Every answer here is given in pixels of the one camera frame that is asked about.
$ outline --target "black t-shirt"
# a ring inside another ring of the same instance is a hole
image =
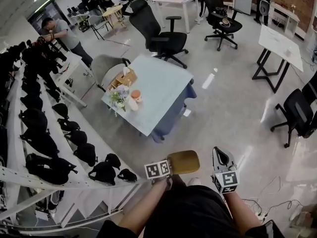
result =
[[[137,238],[126,228],[105,221],[97,238]],[[205,186],[172,188],[165,193],[146,224],[144,238],[241,238],[218,193]],[[266,238],[266,227],[247,231],[245,237]]]

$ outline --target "gray chair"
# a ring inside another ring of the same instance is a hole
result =
[[[102,16],[97,16],[97,15],[91,15],[88,18],[88,23],[91,27],[91,29],[93,30],[93,32],[95,33],[96,37],[99,40],[99,37],[97,35],[97,33],[99,34],[99,36],[105,40],[101,34],[98,32],[99,29],[103,28],[104,26],[106,26],[107,31],[109,31],[108,27],[107,27],[107,23],[111,26],[110,22],[108,20],[106,20],[105,18],[103,18]]]
[[[104,92],[106,90],[102,87],[102,81],[107,72],[118,64],[128,66],[130,61],[126,58],[115,58],[108,55],[99,55],[93,59],[93,62],[91,63],[91,70],[94,74],[97,86]]]

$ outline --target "chair base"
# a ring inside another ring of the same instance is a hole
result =
[[[181,52],[185,52],[186,54],[189,53],[189,51],[187,49],[182,49]],[[170,55],[170,54],[167,54],[167,53],[163,53],[163,54],[160,54],[160,55],[156,55],[154,56],[155,58],[164,58],[164,61],[167,61],[169,58],[173,59],[174,61],[180,63],[184,69],[187,69],[187,65],[184,64],[180,59],[176,58],[175,56],[173,55]]]
[[[284,110],[282,108],[282,106],[280,104],[277,104],[275,106],[275,109],[278,110],[278,109],[281,109],[281,110]],[[274,132],[275,131],[275,128],[278,128],[278,127],[282,127],[282,126],[288,126],[288,142],[286,144],[284,144],[284,148],[288,148],[291,144],[291,137],[292,137],[292,131],[294,129],[293,126],[291,126],[287,121],[286,122],[282,122],[280,124],[277,124],[277,125],[274,125],[273,127],[271,127],[271,131]]]
[[[219,47],[217,48],[217,51],[220,51],[221,49],[221,44],[222,44],[222,40],[223,39],[226,39],[227,41],[231,42],[232,44],[235,45],[235,49],[238,49],[238,44],[236,44],[233,40],[231,40],[229,37],[231,37],[232,39],[234,38],[234,35],[233,34],[225,34],[223,31],[218,31],[218,30],[215,30],[213,33],[217,33],[217,34],[214,34],[214,35],[207,35],[205,37],[205,41],[208,40],[208,38],[221,38],[220,39],[220,43],[219,43]]]

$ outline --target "man in gray shirt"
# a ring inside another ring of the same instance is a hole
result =
[[[52,18],[45,18],[42,21],[42,28],[48,30],[50,34],[43,36],[47,42],[52,41],[55,38],[59,38],[74,54],[80,56],[88,67],[90,67],[93,59],[86,53],[81,46],[78,37],[68,27],[66,21]]]

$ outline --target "white shoe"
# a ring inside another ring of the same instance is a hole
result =
[[[202,185],[202,182],[198,177],[191,178],[187,186],[193,186],[193,185]]]

